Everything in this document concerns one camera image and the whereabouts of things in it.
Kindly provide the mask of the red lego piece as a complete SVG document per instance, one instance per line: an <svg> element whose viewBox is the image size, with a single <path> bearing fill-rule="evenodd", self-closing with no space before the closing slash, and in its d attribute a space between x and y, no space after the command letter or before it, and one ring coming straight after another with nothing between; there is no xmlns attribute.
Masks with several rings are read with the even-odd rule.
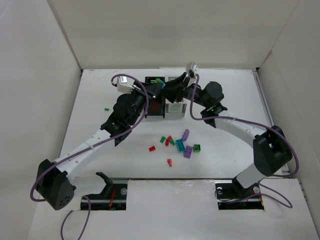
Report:
<svg viewBox="0 0 320 240"><path fill-rule="evenodd" d="M158 101L154 101L148 107L149 115L161 115L162 114L162 104Z"/></svg>

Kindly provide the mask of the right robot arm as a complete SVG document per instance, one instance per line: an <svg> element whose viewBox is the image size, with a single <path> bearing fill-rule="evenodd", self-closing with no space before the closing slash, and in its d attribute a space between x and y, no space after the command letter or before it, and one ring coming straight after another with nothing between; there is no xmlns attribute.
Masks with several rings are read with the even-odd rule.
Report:
<svg viewBox="0 0 320 240"><path fill-rule="evenodd" d="M191 104L204 107L201 120L215 129L225 131L247 143L253 150L253 163L232 179L232 188L244 192L259 181L272 176L293 158L293 149L282 129L237 118L221 101L222 86L209 82L205 88L198 85L199 75L193 78L184 73L169 81L161 95L170 102L187 99Z"/></svg>

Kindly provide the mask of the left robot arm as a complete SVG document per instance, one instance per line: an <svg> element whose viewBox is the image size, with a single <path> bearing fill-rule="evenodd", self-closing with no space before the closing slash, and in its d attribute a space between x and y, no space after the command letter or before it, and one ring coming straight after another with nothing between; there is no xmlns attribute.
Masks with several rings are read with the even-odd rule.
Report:
<svg viewBox="0 0 320 240"><path fill-rule="evenodd" d="M105 123L75 150L54 161L45 159L38 166L35 190L54 210L66 207L74 197L78 186L76 175L90 164L103 145L113 149L119 145L142 121L141 114L148 112L161 93L162 82L141 83L127 75L117 77L111 84L121 95L113 106L113 112Z"/></svg>

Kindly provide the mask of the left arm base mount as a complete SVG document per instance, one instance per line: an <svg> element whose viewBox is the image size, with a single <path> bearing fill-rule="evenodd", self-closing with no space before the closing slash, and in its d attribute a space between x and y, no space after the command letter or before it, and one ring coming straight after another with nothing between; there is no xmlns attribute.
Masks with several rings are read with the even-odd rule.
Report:
<svg viewBox="0 0 320 240"><path fill-rule="evenodd" d="M128 180L124 178L109 178L103 172L95 173L103 180L97 193L86 194L92 211L125 211L127 206Z"/></svg>

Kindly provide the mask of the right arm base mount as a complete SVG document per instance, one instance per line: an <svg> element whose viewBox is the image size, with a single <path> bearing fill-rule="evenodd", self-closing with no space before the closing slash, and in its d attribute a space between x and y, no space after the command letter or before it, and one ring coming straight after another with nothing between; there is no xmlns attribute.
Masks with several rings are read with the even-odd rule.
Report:
<svg viewBox="0 0 320 240"><path fill-rule="evenodd" d="M264 210L260 193L257 183L242 189L232 182L218 182L215 184L214 196L219 210Z"/></svg>

